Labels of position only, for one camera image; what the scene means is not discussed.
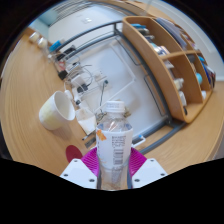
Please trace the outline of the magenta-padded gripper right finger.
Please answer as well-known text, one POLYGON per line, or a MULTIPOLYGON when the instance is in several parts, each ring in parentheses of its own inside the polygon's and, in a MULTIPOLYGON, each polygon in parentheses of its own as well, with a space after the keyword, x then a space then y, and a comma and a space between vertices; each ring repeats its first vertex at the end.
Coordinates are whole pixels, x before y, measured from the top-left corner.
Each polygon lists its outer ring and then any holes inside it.
POLYGON ((156 159, 147 159, 132 148, 128 163, 127 186, 129 189, 141 188, 167 176, 166 171, 156 159))

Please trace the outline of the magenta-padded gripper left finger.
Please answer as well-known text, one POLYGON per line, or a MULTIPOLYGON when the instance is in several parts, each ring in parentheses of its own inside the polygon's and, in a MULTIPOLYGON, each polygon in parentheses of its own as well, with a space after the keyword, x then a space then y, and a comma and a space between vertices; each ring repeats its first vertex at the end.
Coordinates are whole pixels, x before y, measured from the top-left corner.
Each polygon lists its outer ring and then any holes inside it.
POLYGON ((60 177, 84 188, 99 189, 100 165, 97 148, 92 148, 81 159, 72 159, 60 177))

